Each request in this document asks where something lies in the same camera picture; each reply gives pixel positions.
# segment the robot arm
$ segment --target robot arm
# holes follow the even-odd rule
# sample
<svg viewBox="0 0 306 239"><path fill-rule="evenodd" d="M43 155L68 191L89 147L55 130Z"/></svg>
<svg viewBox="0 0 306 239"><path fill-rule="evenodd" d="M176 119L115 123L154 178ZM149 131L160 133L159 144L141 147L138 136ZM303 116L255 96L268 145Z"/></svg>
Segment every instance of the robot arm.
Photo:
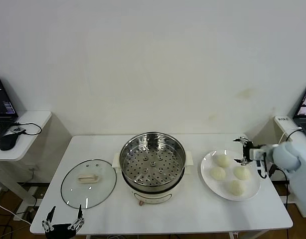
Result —
<svg viewBox="0 0 306 239"><path fill-rule="evenodd" d="M257 166L263 161L275 164L287 175L290 187L306 209L306 148L294 142L254 146L251 141L240 137L234 141L243 144L243 159L235 160L242 165L256 161Z"/></svg>

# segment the white wall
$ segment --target white wall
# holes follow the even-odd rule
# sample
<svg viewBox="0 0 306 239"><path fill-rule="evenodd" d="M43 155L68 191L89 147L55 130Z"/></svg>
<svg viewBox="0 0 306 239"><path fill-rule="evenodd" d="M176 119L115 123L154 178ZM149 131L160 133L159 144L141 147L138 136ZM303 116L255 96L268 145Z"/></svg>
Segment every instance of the white wall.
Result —
<svg viewBox="0 0 306 239"><path fill-rule="evenodd" d="M306 1L0 0L0 75L72 135L254 137L306 87Z"/></svg>

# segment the wooden floor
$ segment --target wooden floor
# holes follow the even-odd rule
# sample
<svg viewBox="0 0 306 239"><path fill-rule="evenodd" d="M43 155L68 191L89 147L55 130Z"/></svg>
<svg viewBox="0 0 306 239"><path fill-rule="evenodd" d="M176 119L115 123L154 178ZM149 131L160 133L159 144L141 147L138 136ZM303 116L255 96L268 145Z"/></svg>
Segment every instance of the wooden floor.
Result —
<svg viewBox="0 0 306 239"><path fill-rule="evenodd" d="M43 195L46 191L46 187L40 187L35 196L38 198L43 198ZM280 195L285 195L286 189L284 186L279 186L277 191ZM0 194L0 204L5 208L8 208L11 211L16 211L18 206L21 203L21 199L16 196L13 192L2 192ZM306 239L306 218L302 218L297 207L294 204L288 205L289 214L292 217L294 222L294 226L289 229L289 238L290 239ZM5 210L0 208L0 214L8 214ZM34 213L30 214L31 217L28 219L30 220L34 217ZM25 222L16 222L13 221L10 216L0 216L0 225L9 224L12 226L13 230L20 229L13 233L13 239L45 239L44 235L33 235L29 231L29 225ZM4 227L0 226L0 237L3 234ZM7 228L5 233L9 233L10 228ZM4 239L10 239L10 234L3 237ZM85 239L85 237L77 236L76 239ZM93 239L106 239L106 236L93 236ZM138 236L125 236L125 239L137 239ZM142 236L139 235L139 239L229 239L228 233L217 233L217 234L190 234L190 235L154 235L154 236ZM286 230L276 230L276 231L269 231L264 235L260 236L259 239L287 239L287 231Z"/></svg>

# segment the white table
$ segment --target white table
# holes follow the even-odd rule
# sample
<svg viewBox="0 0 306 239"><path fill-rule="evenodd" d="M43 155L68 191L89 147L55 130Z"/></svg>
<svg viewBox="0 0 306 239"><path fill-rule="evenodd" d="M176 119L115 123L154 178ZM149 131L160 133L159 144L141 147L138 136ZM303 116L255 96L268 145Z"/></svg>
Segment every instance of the white table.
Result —
<svg viewBox="0 0 306 239"><path fill-rule="evenodd" d="M101 204L83 211L85 224L79 235L121 234L187 234L256 231L246 234L255 238L267 230L290 228L293 222L269 179L261 179L259 193L251 200L233 202L214 194L202 181L200 163L216 149L241 152L242 145L232 140L243 134L178 134L174 135L191 151L194 166L185 174L181 190L171 200L139 206L121 173L112 194ZM132 135L75 136L72 138L39 210L30 227L34 234L43 234L41 221L57 206L52 223L71 223L78 210L67 206L60 187L65 175L80 162L89 159L113 161Z"/></svg>
<svg viewBox="0 0 306 239"><path fill-rule="evenodd" d="M33 122L43 128L48 120L51 117L50 111L25 111L18 112L18 119L16 121L20 123L28 123ZM34 125L20 125L20 127L27 130L28 133L37 133L39 132L39 128ZM23 156L27 153L28 149L31 147L35 139L38 135L20 135L17 139L16 145L14 148L1 151L0 150L0 162L14 162L19 161L23 158ZM16 195L18 195L23 202L21 206L18 208L17 212L24 212L28 206L33 206L35 203L35 198L32 196L36 191L37 187L30 188L29 192L24 190L16 181L12 179L12 176L9 175L8 172L4 171L0 167L0 185L10 189Z"/></svg>

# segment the black cable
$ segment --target black cable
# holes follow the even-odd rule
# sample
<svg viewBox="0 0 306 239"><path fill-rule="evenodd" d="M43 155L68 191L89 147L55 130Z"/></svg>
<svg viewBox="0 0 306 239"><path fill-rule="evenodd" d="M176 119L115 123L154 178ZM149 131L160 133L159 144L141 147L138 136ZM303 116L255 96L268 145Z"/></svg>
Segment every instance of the black cable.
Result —
<svg viewBox="0 0 306 239"><path fill-rule="evenodd" d="M292 135L293 133L298 132L298 131L303 131L303 130L302 130L302 129L296 129L295 131L291 132L291 133L288 135L288 137L286 138L285 142L288 141L288 139L291 137L291 135Z"/></svg>
<svg viewBox="0 0 306 239"><path fill-rule="evenodd" d="M16 123L12 123L11 126L14 126L14 125L26 125L26 124L33 124L33 125L37 126L40 129L40 132L38 132L38 133L26 133L24 131L24 132L22 132L22 134L26 134L26 135L38 135L38 134L40 134L42 132L42 128L39 125L37 125L35 123L32 123L32 122L30 122L30 123L19 123L19 122L16 122Z"/></svg>
<svg viewBox="0 0 306 239"><path fill-rule="evenodd" d="M10 233L10 239L12 239L12 232L13 232L13 228L12 228L12 226L10 226L10 225L0 225L0 227L4 227L4 232L5 232L5 229L7 228L7 227L9 227L10 229L11 229L11 233Z"/></svg>
<svg viewBox="0 0 306 239"><path fill-rule="evenodd" d="M284 176L285 176L285 179L286 179L286 181L287 181L287 176L286 176L286 173L283 171L283 170L281 170L280 168L277 168L276 170L278 170L278 171L281 171L283 174L284 174ZM288 192L288 183L286 183L286 189L287 189L287 192L286 192L286 205L285 205L285 207L286 207L286 210L288 211L288 194L289 194L289 192Z"/></svg>
<svg viewBox="0 0 306 239"><path fill-rule="evenodd" d="M35 196L33 196L33 197L35 198L35 203L34 203L34 205L33 205L32 208L34 208L35 205L37 205L37 201L38 201L38 199L37 199ZM9 220L8 220L8 222L7 222L7 224L6 224L5 228L4 228L4 230L3 230L2 235L5 234L7 227L11 227L11 226L9 225L9 223L10 223L12 217L13 217L13 214L12 214L11 217L9 218Z"/></svg>

